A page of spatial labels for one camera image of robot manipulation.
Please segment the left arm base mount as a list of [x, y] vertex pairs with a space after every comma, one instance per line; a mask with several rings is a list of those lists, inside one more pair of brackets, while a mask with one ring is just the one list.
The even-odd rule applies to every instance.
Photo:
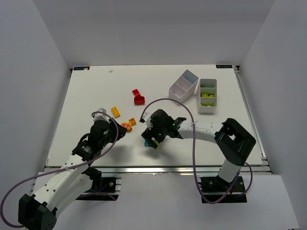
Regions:
[[95, 168], [85, 171], [92, 184], [91, 188], [78, 196], [76, 200], [90, 201], [116, 201], [121, 190], [121, 178], [117, 176], [105, 176]]

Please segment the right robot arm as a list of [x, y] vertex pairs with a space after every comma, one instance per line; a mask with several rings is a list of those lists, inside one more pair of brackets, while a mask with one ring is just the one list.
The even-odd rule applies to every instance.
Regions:
[[166, 137], [195, 138], [216, 144], [225, 157], [214, 182], [218, 187], [230, 186], [256, 144], [255, 138], [233, 118], [221, 124], [188, 122], [184, 117], [173, 119], [164, 110], [158, 109], [152, 114], [145, 112], [140, 122], [147, 125], [141, 136], [154, 149]]

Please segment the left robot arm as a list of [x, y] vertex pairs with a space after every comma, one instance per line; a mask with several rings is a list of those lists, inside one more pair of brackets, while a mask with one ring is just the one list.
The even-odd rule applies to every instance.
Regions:
[[32, 195], [23, 195], [19, 200], [19, 223], [29, 230], [51, 230], [60, 213], [80, 195], [100, 193], [105, 183], [102, 173], [91, 167], [91, 160], [101, 156], [107, 144], [123, 138], [126, 132], [112, 119], [96, 120], [73, 149], [62, 171]]

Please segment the orange printed round lego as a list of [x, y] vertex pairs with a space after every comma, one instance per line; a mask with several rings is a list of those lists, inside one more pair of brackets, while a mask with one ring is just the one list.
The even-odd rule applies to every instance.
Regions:
[[131, 132], [132, 131], [132, 125], [130, 123], [121, 123], [121, 126], [126, 128], [127, 132]]

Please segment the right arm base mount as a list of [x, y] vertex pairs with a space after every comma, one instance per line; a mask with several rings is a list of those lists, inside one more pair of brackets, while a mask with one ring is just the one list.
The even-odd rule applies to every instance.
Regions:
[[[231, 183], [220, 183], [216, 177], [200, 177], [199, 186], [203, 195], [211, 202], [219, 199], [230, 187]], [[232, 190], [220, 203], [247, 203], [245, 184], [242, 176], [239, 176]]]

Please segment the lime long lego brick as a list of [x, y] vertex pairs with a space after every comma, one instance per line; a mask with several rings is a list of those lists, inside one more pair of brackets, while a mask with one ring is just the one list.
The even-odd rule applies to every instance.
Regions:
[[201, 107], [216, 107], [214, 103], [201, 103]]

